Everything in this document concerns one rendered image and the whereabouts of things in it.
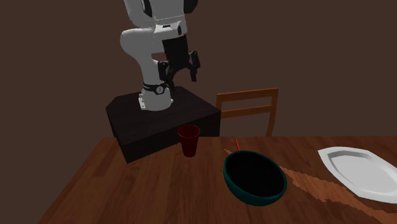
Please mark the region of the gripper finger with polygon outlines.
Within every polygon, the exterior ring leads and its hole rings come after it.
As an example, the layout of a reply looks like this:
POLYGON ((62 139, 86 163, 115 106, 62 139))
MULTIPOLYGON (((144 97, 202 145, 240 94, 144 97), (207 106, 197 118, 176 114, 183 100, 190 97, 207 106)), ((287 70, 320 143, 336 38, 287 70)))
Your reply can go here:
POLYGON ((180 64, 169 65, 168 61, 158 61, 158 73, 160 80, 164 81, 170 90, 174 90, 175 84, 173 82, 175 74, 181 70, 180 64))
POLYGON ((188 52, 189 59, 186 63, 186 68, 190 71, 192 82, 197 81, 197 70, 200 68, 199 56, 196 51, 188 52))

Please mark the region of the brown wooden table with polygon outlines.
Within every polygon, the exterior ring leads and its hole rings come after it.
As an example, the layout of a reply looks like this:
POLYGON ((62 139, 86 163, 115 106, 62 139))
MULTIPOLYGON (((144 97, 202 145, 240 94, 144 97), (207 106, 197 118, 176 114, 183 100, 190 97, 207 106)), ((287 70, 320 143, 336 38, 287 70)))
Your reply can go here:
POLYGON ((397 166, 397 137, 202 137, 188 158, 176 144, 126 163, 104 138, 38 224, 397 224, 397 205, 361 199, 323 165, 318 150, 350 146, 397 166), (244 204, 228 190, 230 151, 262 153, 285 172, 276 203, 244 204))

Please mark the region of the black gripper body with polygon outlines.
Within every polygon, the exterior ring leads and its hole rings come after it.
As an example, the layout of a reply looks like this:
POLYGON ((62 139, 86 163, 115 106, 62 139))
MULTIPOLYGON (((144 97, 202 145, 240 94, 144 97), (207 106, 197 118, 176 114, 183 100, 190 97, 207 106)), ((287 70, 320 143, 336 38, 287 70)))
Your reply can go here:
POLYGON ((169 69, 179 71, 189 68, 190 55, 188 54, 188 42, 185 34, 177 38, 163 40, 162 44, 169 69))

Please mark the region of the wooden chair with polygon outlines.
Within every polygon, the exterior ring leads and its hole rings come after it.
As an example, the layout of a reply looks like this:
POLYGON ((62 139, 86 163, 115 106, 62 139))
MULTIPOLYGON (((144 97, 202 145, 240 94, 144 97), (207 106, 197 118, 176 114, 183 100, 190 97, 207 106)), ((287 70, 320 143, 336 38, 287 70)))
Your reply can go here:
POLYGON ((245 90, 238 92, 219 93, 216 95, 216 107, 221 111, 221 118, 233 118, 238 116, 257 115, 261 113, 269 113, 269 121, 267 127, 267 137, 272 137, 277 112, 278 88, 266 88, 258 90, 245 90), (271 103, 264 106, 255 106, 239 109, 222 110, 222 104, 230 101, 241 101, 246 99, 258 99, 270 97, 271 103))

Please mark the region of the dark robot stand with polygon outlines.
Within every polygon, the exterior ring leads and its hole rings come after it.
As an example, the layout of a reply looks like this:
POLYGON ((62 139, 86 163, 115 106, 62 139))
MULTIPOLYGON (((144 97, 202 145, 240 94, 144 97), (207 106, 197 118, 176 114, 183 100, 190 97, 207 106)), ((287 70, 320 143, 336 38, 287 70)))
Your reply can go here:
POLYGON ((178 128, 196 125, 200 136, 218 137, 221 111, 183 87, 171 92, 174 102, 162 111, 145 111, 139 94, 115 97, 107 106, 111 130, 127 163, 179 142, 178 128))

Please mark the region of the dark red cup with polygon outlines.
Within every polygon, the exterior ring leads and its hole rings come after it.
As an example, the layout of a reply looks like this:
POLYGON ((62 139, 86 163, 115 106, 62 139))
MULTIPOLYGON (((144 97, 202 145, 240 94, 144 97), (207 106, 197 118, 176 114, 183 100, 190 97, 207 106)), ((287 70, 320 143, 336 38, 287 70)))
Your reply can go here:
POLYGON ((184 125, 178 129, 178 135, 183 155, 194 157, 197 151, 200 129, 196 125, 184 125))

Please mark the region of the white plate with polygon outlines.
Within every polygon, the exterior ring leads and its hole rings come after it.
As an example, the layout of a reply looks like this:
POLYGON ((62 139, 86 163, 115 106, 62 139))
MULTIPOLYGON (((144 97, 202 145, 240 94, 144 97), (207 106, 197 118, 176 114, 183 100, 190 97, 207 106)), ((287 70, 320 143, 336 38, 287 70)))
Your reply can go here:
POLYGON ((359 148, 333 146, 317 151, 324 166, 358 197, 397 204, 397 167, 359 148))

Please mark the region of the teal bowl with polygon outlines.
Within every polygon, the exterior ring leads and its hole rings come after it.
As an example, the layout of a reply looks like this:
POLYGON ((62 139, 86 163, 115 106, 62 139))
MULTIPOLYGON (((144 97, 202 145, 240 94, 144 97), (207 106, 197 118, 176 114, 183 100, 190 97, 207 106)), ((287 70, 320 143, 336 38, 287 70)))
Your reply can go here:
POLYGON ((267 206, 279 200, 287 189, 281 168, 254 151, 235 151, 226 156, 223 177, 229 191, 251 206, 267 206))

